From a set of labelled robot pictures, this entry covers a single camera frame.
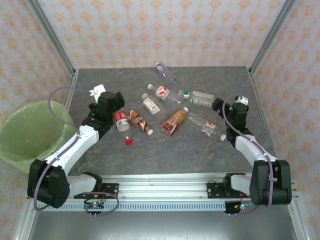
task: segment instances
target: trash can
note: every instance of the trash can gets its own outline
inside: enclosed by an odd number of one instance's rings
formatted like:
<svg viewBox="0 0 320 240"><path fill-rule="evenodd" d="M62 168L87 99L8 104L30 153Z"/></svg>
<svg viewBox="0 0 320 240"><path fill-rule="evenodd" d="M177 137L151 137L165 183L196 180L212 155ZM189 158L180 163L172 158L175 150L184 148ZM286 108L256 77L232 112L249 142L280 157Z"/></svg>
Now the trash can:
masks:
<svg viewBox="0 0 320 240"><path fill-rule="evenodd" d="M73 120L65 106L51 101L53 112L67 123ZM35 159L44 160L60 149L76 130L52 116L48 102L31 102L13 112L0 128L0 158L29 173Z"/></svg>

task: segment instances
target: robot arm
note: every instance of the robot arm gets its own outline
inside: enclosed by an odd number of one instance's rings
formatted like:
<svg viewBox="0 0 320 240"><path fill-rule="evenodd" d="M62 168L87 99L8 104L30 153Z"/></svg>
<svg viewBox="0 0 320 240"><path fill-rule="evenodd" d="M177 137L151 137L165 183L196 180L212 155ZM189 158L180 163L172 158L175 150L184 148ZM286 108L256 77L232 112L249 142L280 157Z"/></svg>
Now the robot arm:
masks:
<svg viewBox="0 0 320 240"><path fill-rule="evenodd" d="M89 105L90 113L82 122L79 131L53 155L44 161L36 159L31 164L27 188L29 197L34 197L40 176L49 164L52 165L38 190L39 201L59 208L69 196L102 191L99 189L101 179L95 174L86 172L73 180L68 180L67 176L78 159L111 129L114 124L113 115L125 106L125 100L120 92L105 92L103 85L95 87L91 95L98 101Z"/></svg>
<svg viewBox="0 0 320 240"><path fill-rule="evenodd" d="M223 118L224 101L217 98L212 109ZM290 165L285 160L278 160L269 154L255 139L253 134L246 128L246 117L249 107L248 99L237 96L235 103L229 105L225 103L226 120L242 135L230 127L226 121L227 140L241 152L252 165L252 175L243 173L228 173L223 180L224 190L230 195L236 192L245 193L250 196L255 205L267 205L270 194L270 168L268 159L271 161L273 178L272 182L272 204L289 204L292 199Z"/></svg>

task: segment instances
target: red lid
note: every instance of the red lid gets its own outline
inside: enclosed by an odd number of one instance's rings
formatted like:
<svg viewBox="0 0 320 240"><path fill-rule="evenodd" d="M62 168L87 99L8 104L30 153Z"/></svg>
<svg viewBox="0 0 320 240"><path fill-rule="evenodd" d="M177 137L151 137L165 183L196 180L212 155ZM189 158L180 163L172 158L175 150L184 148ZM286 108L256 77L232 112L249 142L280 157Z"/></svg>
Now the red lid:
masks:
<svg viewBox="0 0 320 240"><path fill-rule="evenodd" d="M131 146L131 145L132 145L132 140L131 140L131 139L126 140L126 141L125 141L125 144L126 144L127 146Z"/></svg>

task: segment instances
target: plastic bottle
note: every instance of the plastic bottle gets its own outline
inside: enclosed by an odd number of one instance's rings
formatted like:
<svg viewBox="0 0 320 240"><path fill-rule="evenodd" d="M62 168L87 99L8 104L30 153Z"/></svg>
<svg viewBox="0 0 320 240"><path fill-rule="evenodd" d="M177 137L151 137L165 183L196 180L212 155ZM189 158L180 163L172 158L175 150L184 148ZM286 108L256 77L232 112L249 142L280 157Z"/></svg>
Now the plastic bottle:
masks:
<svg viewBox="0 0 320 240"><path fill-rule="evenodd" d="M176 111L161 127L162 131L171 137L185 121L189 109L184 107L182 110Z"/></svg>
<svg viewBox="0 0 320 240"><path fill-rule="evenodd" d="M176 76L169 71L169 69L164 66L162 63L160 62L156 62L155 64L155 68L158 70L158 72L170 83L175 84L176 83Z"/></svg>
<svg viewBox="0 0 320 240"><path fill-rule="evenodd" d="M164 119L166 119L167 111L154 96L150 96L145 93L141 97L143 100L143 105L154 116L154 118L156 118L159 122L162 122Z"/></svg>
<svg viewBox="0 0 320 240"><path fill-rule="evenodd" d="M128 116L124 111L116 111L114 113L114 121L116 124L116 128L121 136L123 136L125 140L125 144L127 146L132 145L132 136L130 130L130 123L128 120Z"/></svg>
<svg viewBox="0 0 320 240"><path fill-rule="evenodd" d="M190 120L199 131L209 138L220 139L221 141L226 139L226 135L216 125L207 121L202 116L190 112L188 114L188 120Z"/></svg>
<svg viewBox="0 0 320 240"><path fill-rule="evenodd" d="M217 99L217 97L214 95L210 95L199 91L187 92L180 90L178 92L178 96L179 98L182 97L184 99L190 99L190 102L193 104L198 104L209 108L212 107L212 103Z"/></svg>
<svg viewBox="0 0 320 240"><path fill-rule="evenodd" d="M183 97L178 96L174 91L160 85L148 85L148 89L158 98L167 102L175 107L181 108Z"/></svg>
<svg viewBox="0 0 320 240"><path fill-rule="evenodd" d="M149 136L154 133L154 131L146 123L146 120L136 110L132 109L130 111L128 119L133 123L133 125L142 129Z"/></svg>

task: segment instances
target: patterned wallpaper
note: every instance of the patterned wallpaper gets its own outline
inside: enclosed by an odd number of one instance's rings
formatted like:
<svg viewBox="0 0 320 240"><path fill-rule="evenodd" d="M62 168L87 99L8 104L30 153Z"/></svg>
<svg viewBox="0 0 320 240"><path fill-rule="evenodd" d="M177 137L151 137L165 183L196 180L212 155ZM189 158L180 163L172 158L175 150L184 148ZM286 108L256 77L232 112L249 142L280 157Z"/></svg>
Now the patterned wallpaper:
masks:
<svg viewBox="0 0 320 240"><path fill-rule="evenodd" d="M0 4L0 125L8 114L26 103L44 100L65 86L69 74L53 49L26 0ZM56 101L63 99L63 92ZM0 235L12 239L28 176L0 159Z"/></svg>
<svg viewBox="0 0 320 240"><path fill-rule="evenodd" d="M75 68L250 66L285 0L39 0Z"/></svg>
<svg viewBox="0 0 320 240"><path fill-rule="evenodd" d="M298 0L254 77L280 159L320 236L320 2Z"/></svg>

